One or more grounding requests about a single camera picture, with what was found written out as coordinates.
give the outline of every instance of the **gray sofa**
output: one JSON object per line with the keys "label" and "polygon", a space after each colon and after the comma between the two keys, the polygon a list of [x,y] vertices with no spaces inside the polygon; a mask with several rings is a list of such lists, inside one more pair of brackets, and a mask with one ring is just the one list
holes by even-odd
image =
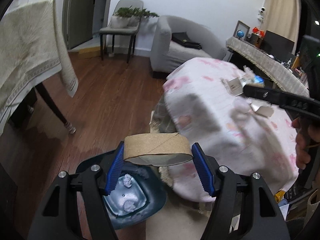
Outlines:
{"label": "gray sofa", "polygon": [[[171,41],[172,33],[187,32],[189,38],[199,42],[201,50],[185,48]],[[206,27],[176,16],[160,16],[153,39],[150,62],[154,72],[171,73],[194,57],[223,59],[227,49]]]}

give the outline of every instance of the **curtain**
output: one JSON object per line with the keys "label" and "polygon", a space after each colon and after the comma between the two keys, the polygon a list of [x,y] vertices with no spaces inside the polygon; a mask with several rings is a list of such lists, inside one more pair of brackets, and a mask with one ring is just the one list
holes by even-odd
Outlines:
{"label": "curtain", "polygon": [[264,7],[266,14],[261,29],[293,41],[294,54],[299,35],[301,0],[266,0]]}

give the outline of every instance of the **human hand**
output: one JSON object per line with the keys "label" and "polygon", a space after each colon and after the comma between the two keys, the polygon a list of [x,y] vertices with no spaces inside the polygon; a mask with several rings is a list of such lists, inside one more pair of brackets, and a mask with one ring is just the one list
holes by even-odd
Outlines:
{"label": "human hand", "polygon": [[[300,121],[299,118],[293,120],[292,127],[296,129],[300,129]],[[313,125],[310,125],[308,127],[308,134],[311,139],[313,139],[316,142],[320,142],[320,128],[315,127]],[[305,169],[306,165],[311,161],[310,155],[305,151],[305,148],[307,146],[306,138],[301,134],[298,133],[296,137],[296,152],[297,152],[297,167],[300,169]],[[320,172],[318,172],[315,181],[317,183],[320,183]]]}

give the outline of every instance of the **white blanket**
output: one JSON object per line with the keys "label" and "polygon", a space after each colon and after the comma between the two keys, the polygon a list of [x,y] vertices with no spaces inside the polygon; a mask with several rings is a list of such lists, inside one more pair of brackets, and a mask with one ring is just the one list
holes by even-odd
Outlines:
{"label": "white blanket", "polygon": [[78,79],[64,43],[55,0],[19,7],[0,22],[0,135],[4,124],[24,96],[60,71],[73,97]]}
{"label": "white blanket", "polygon": [[[190,145],[198,142],[219,165],[237,174],[259,172],[273,194],[287,191],[298,176],[296,130],[284,110],[272,106],[272,117],[258,116],[246,99],[231,95],[220,80],[243,75],[229,62],[189,60],[172,72],[163,86],[166,108]],[[168,171],[178,195],[195,202],[213,201],[203,190],[192,161],[168,167]]]}

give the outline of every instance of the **baseboard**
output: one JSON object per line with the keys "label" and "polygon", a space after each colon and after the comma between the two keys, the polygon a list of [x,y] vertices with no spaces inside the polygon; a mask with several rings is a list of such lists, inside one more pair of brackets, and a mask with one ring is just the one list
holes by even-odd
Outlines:
{"label": "baseboard", "polygon": [[[114,53],[116,54],[128,54],[128,47],[120,47],[120,46],[115,46],[115,51]],[[108,52],[112,51],[112,45],[108,45]],[[150,57],[150,50],[143,49],[143,48],[135,48],[134,49],[134,54],[136,56],[141,56],[141,57]]]}

